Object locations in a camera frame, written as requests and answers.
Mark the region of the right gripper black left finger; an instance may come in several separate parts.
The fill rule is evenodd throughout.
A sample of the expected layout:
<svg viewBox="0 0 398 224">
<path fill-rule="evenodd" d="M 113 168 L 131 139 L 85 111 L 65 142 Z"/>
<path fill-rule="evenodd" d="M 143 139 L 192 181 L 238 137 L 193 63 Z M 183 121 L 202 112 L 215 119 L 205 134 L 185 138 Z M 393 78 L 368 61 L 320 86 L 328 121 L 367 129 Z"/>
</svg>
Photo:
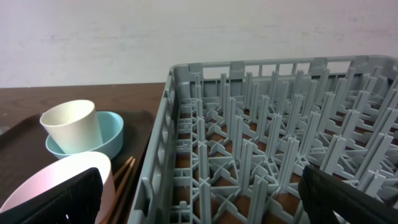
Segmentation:
<svg viewBox="0 0 398 224">
<path fill-rule="evenodd" d="M 91 167 L 44 193 L 1 213 L 1 223 L 94 223 L 103 182 Z"/>
</svg>

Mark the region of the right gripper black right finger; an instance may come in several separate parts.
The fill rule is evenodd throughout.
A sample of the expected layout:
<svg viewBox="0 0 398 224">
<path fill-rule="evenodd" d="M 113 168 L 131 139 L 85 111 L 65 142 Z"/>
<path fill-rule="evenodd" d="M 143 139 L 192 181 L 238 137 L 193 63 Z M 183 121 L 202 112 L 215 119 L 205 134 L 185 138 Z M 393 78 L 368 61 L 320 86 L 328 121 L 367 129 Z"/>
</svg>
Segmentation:
<svg viewBox="0 0 398 224">
<path fill-rule="evenodd" d="M 303 170 L 298 192 L 311 224 L 338 223 L 336 214 L 349 223 L 397 224 L 396 209 L 311 165 Z"/>
</svg>

